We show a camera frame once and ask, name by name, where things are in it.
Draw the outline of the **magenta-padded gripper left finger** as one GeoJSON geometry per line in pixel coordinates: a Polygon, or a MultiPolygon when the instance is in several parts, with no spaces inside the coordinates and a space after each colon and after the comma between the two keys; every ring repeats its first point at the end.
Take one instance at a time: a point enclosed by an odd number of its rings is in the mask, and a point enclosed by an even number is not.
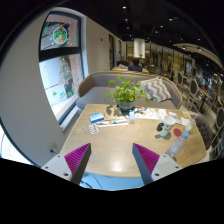
{"type": "Polygon", "coordinates": [[[66,155],[57,154],[42,169],[77,185],[80,184],[91,155],[91,144],[87,143],[66,155]]]}

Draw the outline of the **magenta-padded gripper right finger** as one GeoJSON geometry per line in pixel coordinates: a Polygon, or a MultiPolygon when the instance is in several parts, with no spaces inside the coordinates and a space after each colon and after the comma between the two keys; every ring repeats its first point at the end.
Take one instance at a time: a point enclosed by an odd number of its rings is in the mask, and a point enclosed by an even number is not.
{"type": "Polygon", "coordinates": [[[132,153],[145,185],[182,169],[182,167],[168,155],[158,155],[136,143],[133,144],[132,153]]]}

